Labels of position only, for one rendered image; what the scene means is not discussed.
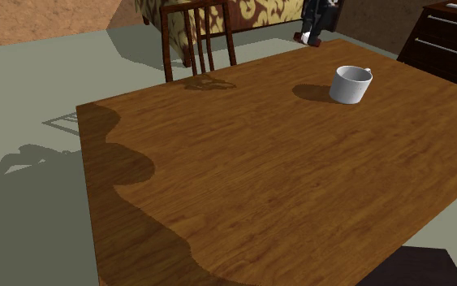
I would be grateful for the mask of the brown wooden table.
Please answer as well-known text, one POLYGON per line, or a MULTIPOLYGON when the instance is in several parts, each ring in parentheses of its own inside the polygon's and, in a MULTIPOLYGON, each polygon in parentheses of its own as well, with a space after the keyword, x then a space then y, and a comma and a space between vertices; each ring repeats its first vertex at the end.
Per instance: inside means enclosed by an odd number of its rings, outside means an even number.
POLYGON ((344 40, 76 113, 105 286, 355 286, 457 199, 457 84, 344 40))

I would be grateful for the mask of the dark wooden chair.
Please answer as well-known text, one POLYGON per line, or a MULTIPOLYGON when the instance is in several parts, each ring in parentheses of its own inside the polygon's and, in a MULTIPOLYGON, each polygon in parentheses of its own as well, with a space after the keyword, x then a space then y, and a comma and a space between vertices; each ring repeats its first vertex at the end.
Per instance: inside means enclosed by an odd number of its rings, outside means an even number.
POLYGON ((228 52, 229 63, 231 66, 237 64, 235 55, 235 46, 232 36, 231 18, 229 11, 228 0, 198 0, 194 2, 185 2, 181 4, 161 6, 159 8, 161 16, 161 30, 162 30, 162 61, 164 67, 164 74, 166 82, 173 81, 173 72, 170 61, 170 47, 169 47, 169 28, 168 28, 168 15, 173 13, 181 13, 183 15, 184 29, 186 38, 188 40, 188 53, 191 62, 192 74, 198 74, 196 67, 195 50, 192 38, 192 32, 196 33, 196 47, 200 60, 201 73, 205 74, 206 65, 204 58, 204 50, 202 41, 205 40, 206 52, 209 62, 209 70, 215 70, 213 64, 213 51, 211 45, 211 38, 213 34, 210 30, 210 8, 220 6, 222 8, 222 34, 226 37, 226 46, 228 52))

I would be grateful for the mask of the patterned yellow brown sofa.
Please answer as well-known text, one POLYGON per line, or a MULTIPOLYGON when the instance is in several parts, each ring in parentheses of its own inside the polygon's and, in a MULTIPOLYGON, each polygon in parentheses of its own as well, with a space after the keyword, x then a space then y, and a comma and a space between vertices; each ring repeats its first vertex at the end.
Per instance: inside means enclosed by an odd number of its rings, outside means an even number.
MULTIPOLYGON (((142 14, 146 24, 161 29, 160 8, 196 0, 134 0, 136 12, 142 14)), ((227 0, 233 33, 274 24, 299 20, 304 0, 227 0)), ((170 13, 168 19, 169 44, 182 59, 185 67, 191 66, 188 39, 182 12, 170 13)))

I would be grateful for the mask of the white speckled mug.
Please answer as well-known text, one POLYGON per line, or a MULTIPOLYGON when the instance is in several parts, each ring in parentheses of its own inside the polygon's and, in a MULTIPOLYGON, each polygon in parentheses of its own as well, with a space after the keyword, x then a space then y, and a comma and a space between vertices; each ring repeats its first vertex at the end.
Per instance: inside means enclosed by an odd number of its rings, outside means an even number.
POLYGON ((368 89, 373 74, 370 68, 341 66, 335 71, 329 95, 342 104, 357 104, 368 89))

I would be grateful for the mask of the dark robot stand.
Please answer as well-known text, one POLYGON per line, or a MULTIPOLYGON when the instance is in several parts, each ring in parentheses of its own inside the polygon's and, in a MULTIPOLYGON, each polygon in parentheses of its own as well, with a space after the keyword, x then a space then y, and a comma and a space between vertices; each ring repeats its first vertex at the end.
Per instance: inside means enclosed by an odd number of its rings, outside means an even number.
POLYGON ((457 286, 446 249, 401 246, 356 286, 457 286))

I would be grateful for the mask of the dark wooden chest of drawers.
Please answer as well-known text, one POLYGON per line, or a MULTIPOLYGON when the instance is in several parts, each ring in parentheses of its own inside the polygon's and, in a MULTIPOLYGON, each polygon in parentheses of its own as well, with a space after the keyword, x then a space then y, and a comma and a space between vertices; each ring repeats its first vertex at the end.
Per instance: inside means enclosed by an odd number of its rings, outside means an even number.
POLYGON ((457 0, 423 7, 398 60, 457 84, 457 0))

